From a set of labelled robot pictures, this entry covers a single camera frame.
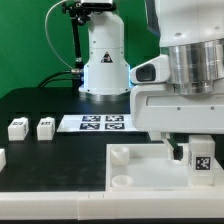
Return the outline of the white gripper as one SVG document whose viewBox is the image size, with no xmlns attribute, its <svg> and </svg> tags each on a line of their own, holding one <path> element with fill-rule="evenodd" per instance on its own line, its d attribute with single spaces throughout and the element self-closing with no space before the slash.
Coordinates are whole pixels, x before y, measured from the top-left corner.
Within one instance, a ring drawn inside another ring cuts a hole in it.
<svg viewBox="0 0 224 224">
<path fill-rule="evenodd" d="M 183 147 L 170 133 L 224 134 L 224 93 L 181 96 L 168 84 L 135 86 L 130 95 L 132 123 L 139 131 L 161 132 L 173 160 L 183 159 Z"/>
</svg>

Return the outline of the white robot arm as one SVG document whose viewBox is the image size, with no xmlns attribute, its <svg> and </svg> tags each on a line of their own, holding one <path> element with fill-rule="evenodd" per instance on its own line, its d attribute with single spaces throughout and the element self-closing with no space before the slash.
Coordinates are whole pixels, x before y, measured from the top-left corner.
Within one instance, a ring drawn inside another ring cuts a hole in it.
<svg viewBox="0 0 224 224">
<path fill-rule="evenodd" d="M 133 83 L 133 125 L 153 140 L 224 134 L 224 0 L 145 0 L 160 54 L 134 68 L 125 64 L 123 28 L 110 12 L 112 2 L 81 0 L 91 18 L 81 91 L 116 97 Z"/>
</svg>

